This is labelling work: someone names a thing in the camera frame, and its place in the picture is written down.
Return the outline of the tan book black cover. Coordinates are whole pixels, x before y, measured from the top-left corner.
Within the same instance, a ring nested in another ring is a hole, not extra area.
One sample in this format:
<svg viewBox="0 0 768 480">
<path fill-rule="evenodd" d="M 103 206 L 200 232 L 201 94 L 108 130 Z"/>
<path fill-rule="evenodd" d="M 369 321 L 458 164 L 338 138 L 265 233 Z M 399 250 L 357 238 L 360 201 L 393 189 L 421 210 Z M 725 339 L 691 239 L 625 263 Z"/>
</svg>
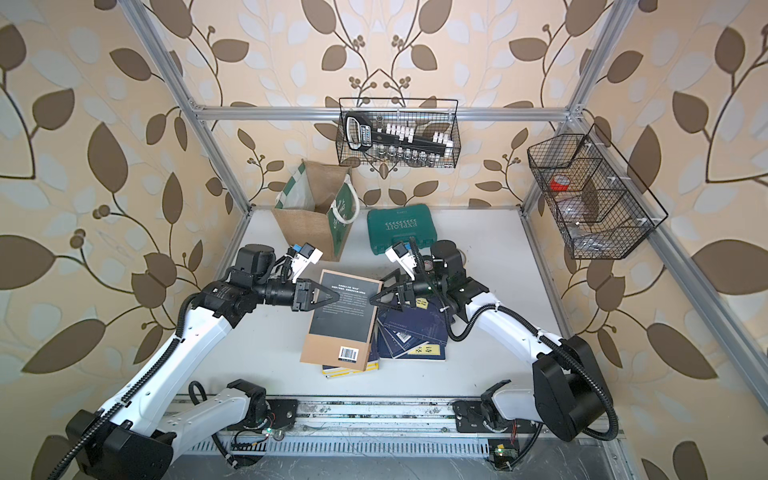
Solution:
<svg viewBox="0 0 768 480">
<path fill-rule="evenodd" d="M 306 364 L 363 370 L 369 362 L 377 308 L 369 303 L 382 282 L 324 269 L 320 283 L 340 300 L 312 311 L 300 361 Z"/>
</svg>

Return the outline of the yellow cartoon book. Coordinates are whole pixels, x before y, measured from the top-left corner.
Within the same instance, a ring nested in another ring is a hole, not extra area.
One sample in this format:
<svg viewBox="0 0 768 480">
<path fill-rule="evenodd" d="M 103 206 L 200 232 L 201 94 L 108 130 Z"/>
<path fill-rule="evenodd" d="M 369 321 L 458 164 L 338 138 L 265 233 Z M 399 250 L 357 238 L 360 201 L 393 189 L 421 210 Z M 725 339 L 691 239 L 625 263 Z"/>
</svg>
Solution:
<svg viewBox="0 0 768 480">
<path fill-rule="evenodd" d="M 379 369 L 379 361 L 369 361 L 363 370 L 355 370 L 342 367 L 323 366 L 321 368 L 322 374 L 328 379 L 341 378 L 345 376 L 363 374 L 373 372 Z"/>
</svg>

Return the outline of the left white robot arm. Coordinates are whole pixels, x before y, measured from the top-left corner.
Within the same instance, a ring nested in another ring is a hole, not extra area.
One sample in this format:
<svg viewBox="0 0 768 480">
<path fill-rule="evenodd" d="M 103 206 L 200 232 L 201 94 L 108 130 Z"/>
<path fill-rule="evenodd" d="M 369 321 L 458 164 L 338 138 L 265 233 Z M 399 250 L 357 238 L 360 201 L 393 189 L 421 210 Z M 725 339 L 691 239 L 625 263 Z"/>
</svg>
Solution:
<svg viewBox="0 0 768 480">
<path fill-rule="evenodd" d="M 178 416 L 164 415 L 205 357 L 257 306 L 307 312 L 338 301 L 337 293 L 302 276 L 321 257 L 310 244 L 295 245 L 283 257 L 267 245 L 240 248 L 223 279 L 183 301 L 162 351 L 99 410 L 70 420 L 70 449 L 50 478 L 61 478 L 76 463 L 94 479 L 160 479 L 187 450 L 231 425 L 273 428 L 265 388 L 242 379 Z"/>
</svg>

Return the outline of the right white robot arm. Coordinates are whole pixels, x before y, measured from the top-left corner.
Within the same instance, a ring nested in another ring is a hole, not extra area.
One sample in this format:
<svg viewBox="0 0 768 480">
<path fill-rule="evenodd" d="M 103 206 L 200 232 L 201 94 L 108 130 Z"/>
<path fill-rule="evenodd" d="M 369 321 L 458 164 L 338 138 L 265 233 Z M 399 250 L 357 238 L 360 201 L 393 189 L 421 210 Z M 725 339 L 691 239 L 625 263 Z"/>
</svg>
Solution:
<svg viewBox="0 0 768 480">
<path fill-rule="evenodd" d="M 480 328 L 529 367 L 530 389 L 501 380 L 481 394 L 476 412 L 465 414 L 465 419 L 499 433 L 529 421 L 563 441 L 580 434 L 600 441 L 618 436 L 612 395 L 586 341 L 548 332 L 504 305 L 467 274 L 452 241 L 435 242 L 428 255 L 414 242 L 398 242 L 385 255 L 398 267 L 370 299 L 379 312 L 380 337 L 401 343 L 421 339 L 445 347 L 467 340 Z"/>
</svg>

